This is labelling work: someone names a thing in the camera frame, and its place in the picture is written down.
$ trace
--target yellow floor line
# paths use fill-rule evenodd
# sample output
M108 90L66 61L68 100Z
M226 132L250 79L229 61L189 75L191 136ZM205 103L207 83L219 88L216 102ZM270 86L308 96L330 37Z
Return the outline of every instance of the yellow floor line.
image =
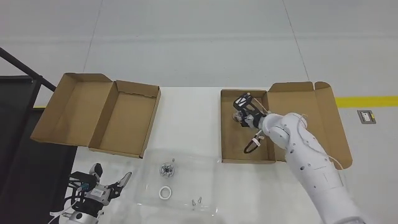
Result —
M336 97L336 104L339 108L395 107L398 106L398 96Z

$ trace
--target cardboard box flap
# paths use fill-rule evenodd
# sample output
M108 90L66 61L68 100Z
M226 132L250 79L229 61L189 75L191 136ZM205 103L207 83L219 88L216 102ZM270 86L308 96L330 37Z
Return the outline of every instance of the cardboard box flap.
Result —
M58 87L63 88L63 90L55 90L53 93L49 103L45 108L45 111L42 114L42 117L39 119L35 129L32 132L32 139L41 142L51 135L51 132L57 125L58 120L69 101L69 96L75 88L75 85L76 80L74 80L72 77L66 74L62 76Z
M298 113L307 115L306 120L308 123L308 131L310 131L317 139L322 147L327 151L328 142L325 131L323 129L323 121L320 116L319 109L317 107L318 101L313 90L313 84L310 83L298 83L298 85L304 85L301 90L304 91L268 91L267 98L269 102L269 110L272 113L279 115L286 115L288 113ZM274 145L275 159L277 161L285 161L285 151Z
M90 148L140 155L149 137L155 98L119 92L108 125L99 145Z
M312 82L287 82L275 83L271 86L268 92L295 92L295 91L313 91Z
M101 145L102 137L104 136L106 128L108 127L109 119L111 118L114 106L116 104L116 101L118 100L118 96L119 92L116 87L116 84L112 83L109 95L105 101L102 112L99 116L97 125L95 127L93 136L88 145L89 147L99 147Z
M144 152L147 149L147 145L148 145L149 137L150 137L150 132L152 131L152 126L154 125L156 111L157 111L157 107L158 107L159 101L160 101L160 95L161 95L161 92L160 92L160 89L159 89L158 92L157 92L157 98L156 98L156 101L155 101L155 106L154 106L154 109L152 111L152 116L150 117L150 122L149 122L149 125L148 125L148 130L147 130L147 135L145 137L144 145L142 146L141 153L139 154L140 158L144 157Z
M339 161L344 169L353 163L347 138L341 123L340 114L336 106L335 97L329 84L316 82L315 94L318 101L318 109L322 118L323 129L325 130L328 149L324 147L328 155Z
M88 146L113 84L78 82L48 140L72 146Z
M127 94L144 95L146 97L157 97L159 86L141 84L136 82L125 82L116 80L118 90Z
M102 73L66 73L65 75L79 82L112 82L111 79Z

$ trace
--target white cable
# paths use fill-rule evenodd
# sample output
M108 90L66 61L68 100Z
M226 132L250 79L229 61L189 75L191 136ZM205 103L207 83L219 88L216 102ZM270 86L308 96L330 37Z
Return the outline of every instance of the white cable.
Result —
M343 174L343 177L344 177L344 182L343 182L343 179L341 178L341 175L340 175L339 171L337 171L338 176L340 177L340 181L341 181L341 183L343 184L343 186L346 187L347 191L349 191L349 190L348 190L348 186L347 186L347 178L346 178L345 173L343 172L343 169L344 169L344 168L343 168L343 166L340 164L340 162L337 161L337 159L335 159L334 157L329 156L327 153L318 151L317 149L314 149L313 147L311 147L308 143L304 142L304 138L303 138L303 136L301 135L301 133L300 133L300 128L299 128L300 122L302 121L302 119L304 118L304 116L306 116L306 115L305 115L305 114L301 114L300 119L299 119L298 122L297 122L297 132L298 132L298 135L299 135L300 138L301 138L301 141L303 142L304 145L306 145L306 146L307 146L308 148L310 148L311 150L316 151L317 153L320 153L320 154L322 154L322 155L324 155L324 156L329 157L330 159L332 159L333 161L335 161L335 162L339 165L339 167L340 167L340 169L341 169L341 173Z
M260 130L256 133L256 136L258 136L260 133L262 133L262 129L260 129Z
M54 216L54 218L52 218L47 224L50 224L53 220L55 220L56 218L61 216L63 213L65 213L67 210L69 210L69 208L72 208L74 206L74 204L72 204L69 207L67 207L66 209L62 210L61 213L59 213L56 216Z
M266 113L268 113L268 114L271 113L271 112L268 111L268 110L260 103L260 101L258 101L255 97L253 97L253 99L254 99L255 101L257 101L257 103L262 107L262 109L264 109L264 110L266 111Z

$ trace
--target cable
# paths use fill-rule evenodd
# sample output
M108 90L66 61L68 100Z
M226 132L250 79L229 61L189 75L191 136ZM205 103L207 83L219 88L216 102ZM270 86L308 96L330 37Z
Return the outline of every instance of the cable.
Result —
M62 210L61 213L58 213L56 216L54 216L54 218L52 218L47 224L52 223L53 220L60 217L63 213L65 213L67 210L69 210L69 208L72 208L74 206L74 204L72 204L69 207L67 207L66 209Z
M69 197L63 199L64 204L65 204L68 200L71 200L71 202L72 202L72 199L73 199L73 198L74 198L74 201L75 201L76 199L81 199L81 197L80 197L79 195L71 195L71 196L69 196Z
M247 146L244 148L243 153L245 154L249 154L252 153L255 149L257 149L258 147L260 147L260 140L259 139L264 139L263 136L260 135L260 133L262 133L262 129L260 129L260 131L258 131L256 133L256 135L254 136L254 138L252 138L250 140L250 142L247 144ZM249 147L251 147L251 145L255 143L256 146L254 146L254 148L252 148L251 150L248 150Z
M255 101L257 101L257 103L262 107L262 109L264 109L264 110L266 111L266 113L268 113L268 114L271 113L271 111L268 111L268 110L260 103L260 101L258 101L255 97L253 97L253 99L254 99Z
M310 148L311 150L316 151L317 153L320 153L320 154L322 154L322 155L324 155L324 156L329 157L330 159L332 159L333 161L335 161L335 162L339 165L339 167L340 167L340 169L341 169L341 173L343 174L343 177L344 177L344 182L343 182L343 179L341 178L340 173L337 171L338 176L340 177L341 184L343 184L343 186L346 187L347 191L349 191L349 190L348 190L348 186L347 186L347 178L346 178L345 173L343 172L343 169L344 169L344 168L343 168L343 166L340 164L340 162L337 161L337 159L335 159L334 157L329 156L327 153L318 151L317 149L314 149L314 148L311 147L309 144L307 144L306 142L304 142L304 138L303 138L303 136L301 135L301 133L300 133L300 128L299 128L300 122L302 121L302 119L304 118L304 116L306 116L306 115L305 115L305 114L301 114L300 119L299 119L298 122L297 122L297 132L298 132L298 135L299 135L300 138L301 138L301 141L303 142L303 144L304 144L305 146L307 146L307 147Z

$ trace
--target small metal part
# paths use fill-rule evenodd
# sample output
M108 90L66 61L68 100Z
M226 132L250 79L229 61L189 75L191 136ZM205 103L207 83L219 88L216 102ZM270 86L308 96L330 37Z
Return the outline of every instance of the small metal part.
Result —
M240 112L240 111L235 111L233 114L232 114L232 119L235 121L235 122L241 122L242 120L243 120L243 114L242 114L242 112Z
M62 216L70 218L72 216L72 214L71 213L62 213Z
M371 110L357 110L359 119L363 124L376 124L374 115Z
M159 173L162 177L172 177L174 175L174 166L169 162L165 162L160 167Z
M120 179L118 186L125 187L131 178L132 172L128 172L122 179Z
M159 198L162 200L168 200L172 196L172 189L169 186L163 186L159 190Z

